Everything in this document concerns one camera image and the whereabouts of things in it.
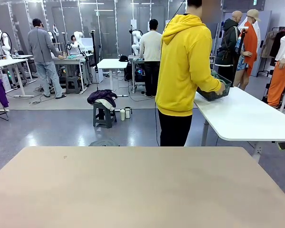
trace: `mannequin hand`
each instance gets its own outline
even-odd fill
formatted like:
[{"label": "mannequin hand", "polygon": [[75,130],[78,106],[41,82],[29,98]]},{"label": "mannequin hand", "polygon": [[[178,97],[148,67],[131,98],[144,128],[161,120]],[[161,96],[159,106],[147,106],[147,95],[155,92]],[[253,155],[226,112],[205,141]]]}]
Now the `mannequin hand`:
[{"label": "mannequin hand", "polygon": [[65,59],[63,56],[57,56],[57,58],[61,59]]},{"label": "mannequin hand", "polygon": [[215,91],[215,93],[216,93],[217,95],[222,95],[222,94],[223,94],[223,91],[224,91],[225,89],[226,89],[226,88],[225,88],[224,83],[221,83],[220,90]]},{"label": "mannequin hand", "polygon": [[284,69],[284,67],[285,67],[285,59],[282,58],[282,59],[280,60],[279,68],[280,68],[280,69]]},{"label": "mannequin hand", "polygon": [[243,56],[252,57],[252,53],[250,51],[244,51]]}]

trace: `blue jeans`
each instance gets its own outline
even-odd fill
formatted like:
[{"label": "blue jeans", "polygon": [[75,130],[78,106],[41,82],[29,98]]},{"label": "blue jeans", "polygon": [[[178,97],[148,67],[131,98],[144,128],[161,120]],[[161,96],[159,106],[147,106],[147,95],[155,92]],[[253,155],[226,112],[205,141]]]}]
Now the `blue jeans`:
[{"label": "blue jeans", "polygon": [[59,77],[55,68],[54,62],[35,62],[36,69],[38,76],[42,80],[42,87],[44,90],[44,95],[45,96],[50,96],[51,93],[48,88],[48,80],[47,80],[47,73],[49,75],[49,78],[52,80],[56,97],[61,97],[62,96],[62,88],[59,83]]}]

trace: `man in white sweater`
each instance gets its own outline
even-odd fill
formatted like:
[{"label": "man in white sweater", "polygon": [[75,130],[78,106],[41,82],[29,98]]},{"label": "man in white sweater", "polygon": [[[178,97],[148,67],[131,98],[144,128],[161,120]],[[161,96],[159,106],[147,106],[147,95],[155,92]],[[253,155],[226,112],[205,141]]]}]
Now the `man in white sweater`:
[{"label": "man in white sweater", "polygon": [[152,19],[149,22],[150,32],[143,34],[140,42],[139,56],[144,54],[144,67],[146,72],[146,93],[147,97],[155,97],[157,91],[158,74],[161,62],[161,41],[162,35],[156,30],[158,21]]}]

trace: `person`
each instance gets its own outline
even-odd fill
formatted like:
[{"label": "person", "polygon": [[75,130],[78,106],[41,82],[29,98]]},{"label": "person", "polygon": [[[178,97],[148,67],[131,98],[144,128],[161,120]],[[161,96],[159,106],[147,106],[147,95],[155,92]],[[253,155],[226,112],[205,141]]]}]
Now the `person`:
[{"label": "person", "polygon": [[218,50],[218,56],[215,64],[219,67],[218,74],[226,79],[233,81],[233,64],[236,61],[237,53],[235,47],[240,34],[238,24],[242,20],[243,13],[234,11],[232,18],[227,19],[224,23],[224,36],[222,45]]},{"label": "person", "polygon": [[34,28],[28,33],[29,50],[34,56],[37,73],[42,80],[44,96],[50,97],[51,93],[48,88],[47,73],[52,80],[55,88],[56,99],[66,97],[62,94],[62,88],[59,83],[59,77],[53,62],[51,52],[55,57],[64,59],[60,56],[51,41],[47,31],[43,30],[43,24],[39,19],[33,19]]},{"label": "person", "polygon": [[268,90],[268,104],[277,108],[280,104],[281,95],[285,89],[285,36],[281,38],[281,46],[275,57],[277,61]]},{"label": "person", "polygon": [[71,41],[74,43],[76,41],[76,38],[74,35],[71,35]]},{"label": "person", "polygon": [[162,35],[161,66],[156,94],[161,146],[184,146],[192,120],[197,88],[222,94],[225,86],[211,76],[212,37],[201,21],[202,0],[187,0]]},{"label": "person", "polygon": [[146,72],[146,93],[147,97],[155,97],[157,91],[158,74],[161,62],[161,39],[162,35],[157,32],[158,21],[152,19],[149,22],[150,31],[143,34],[139,56],[144,54],[144,67]]},{"label": "person", "polygon": [[259,19],[258,10],[249,10],[247,12],[247,22],[245,23],[245,27],[248,27],[248,30],[245,34],[244,44],[242,46],[233,82],[233,86],[239,86],[242,90],[245,90],[248,85],[253,64],[257,60],[257,34],[252,26],[256,21],[261,21]]}]

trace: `beige table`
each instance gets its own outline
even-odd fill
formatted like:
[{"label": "beige table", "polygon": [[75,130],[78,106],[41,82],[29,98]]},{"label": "beige table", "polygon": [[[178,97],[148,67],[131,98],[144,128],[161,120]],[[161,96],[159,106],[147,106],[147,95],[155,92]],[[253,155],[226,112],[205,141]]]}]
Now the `beige table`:
[{"label": "beige table", "polygon": [[285,228],[285,194],[242,148],[30,147],[0,228]]}]

